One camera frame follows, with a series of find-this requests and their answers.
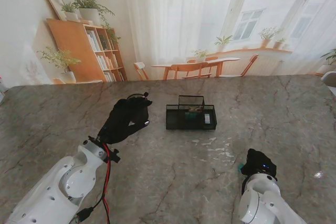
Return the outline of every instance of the marble table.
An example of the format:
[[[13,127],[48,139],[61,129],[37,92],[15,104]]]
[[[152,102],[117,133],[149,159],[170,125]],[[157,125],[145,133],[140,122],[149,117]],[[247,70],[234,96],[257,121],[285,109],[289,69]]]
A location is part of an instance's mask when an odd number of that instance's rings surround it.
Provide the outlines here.
[[[336,223],[336,99],[315,76],[12,88],[0,105],[0,222],[54,163],[98,133],[118,99],[145,91],[150,125],[115,145],[113,224],[241,223],[238,166],[249,148],[277,165],[283,198],[307,223]],[[217,129],[166,130],[165,105],[179,94],[214,104]],[[105,172],[99,167],[83,207],[99,198]],[[105,221],[99,206],[85,223]]]

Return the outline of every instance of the wire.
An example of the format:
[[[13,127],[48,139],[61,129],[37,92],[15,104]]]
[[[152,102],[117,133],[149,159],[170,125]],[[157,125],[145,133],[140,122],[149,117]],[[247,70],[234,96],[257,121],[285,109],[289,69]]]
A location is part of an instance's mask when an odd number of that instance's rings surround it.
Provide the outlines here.
[[[105,178],[105,184],[104,184],[104,189],[103,189],[103,204],[104,204],[104,207],[105,207],[105,212],[106,212],[106,216],[107,216],[107,223],[110,224],[110,217],[109,217],[109,212],[110,212],[110,208],[109,208],[109,204],[107,203],[107,200],[105,199],[105,195],[106,195],[106,192],[107,192],[107,185],[109,183],[109,180],[110,180],[110,173],[111,173],[111,159],[110,159],[110,152],[109,152],[109,148],[107,147],[107,145],[104,143],[103,144],[105,150],[106,150],[106,153],[107,153],[107,160],[108,160],[108,163],[107,163],[107,173],[106,173],[106,178]]]

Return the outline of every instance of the dining table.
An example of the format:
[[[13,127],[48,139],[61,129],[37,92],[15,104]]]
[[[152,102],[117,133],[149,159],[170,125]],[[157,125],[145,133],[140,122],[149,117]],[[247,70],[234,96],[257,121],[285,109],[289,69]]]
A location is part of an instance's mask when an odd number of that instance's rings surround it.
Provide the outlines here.
[[[240,60],[240,58],[221,58],[221,59],[216,59],[216,60],[209,60],[207,61],[208,67],[217,67],[216,69],[216,77],[219,77],[222,74],[223,71],[223,64],[225,61],[236,61]],[[178,64],[161,64],[161,65],[152,65],[153,68],[164,68],[164,74],[163,74],[163,79],[162,80],[167,80],[168,73],[170,70],[172,70],[172,65],[185,65],[185,64],[195,64],[195,63],[178,63]]]

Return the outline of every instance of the mesh basket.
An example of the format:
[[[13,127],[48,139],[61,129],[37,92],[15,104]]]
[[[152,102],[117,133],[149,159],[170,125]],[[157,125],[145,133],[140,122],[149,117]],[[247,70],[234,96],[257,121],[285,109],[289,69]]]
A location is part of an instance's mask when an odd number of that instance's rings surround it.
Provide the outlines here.
[[[205,105],[204,97],[180,95],[178,104],[166,106],[167,130],[215,130],[215,107]]]

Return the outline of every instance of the white pot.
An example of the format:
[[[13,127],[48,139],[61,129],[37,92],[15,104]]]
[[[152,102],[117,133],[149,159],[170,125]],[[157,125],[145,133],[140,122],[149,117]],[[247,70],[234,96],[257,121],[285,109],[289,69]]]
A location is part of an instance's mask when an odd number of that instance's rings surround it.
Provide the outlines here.
[[[67,84],[76,83],[76,78],[73,72],[61,73],[60,79]]]
[[[205,62],[205,58],[206,58],[206,57],[197,57],[197,58],[196,58],[196,62],[197,62],[197,63]]]
[[[322,65],[317,71],[316,74],[324,75],[325,73],[332,71],[336,68],[336,65]]]
[[[100,26],[100,17],[97,9],[79,8],[82,19],[90,20],[95,26]]]
[[[67,17],[67,21],[79,22],[78,16],[76,13],[64,12]]]
[[[226,44],[217,45],[217,52],[223,52],[226,47]]]

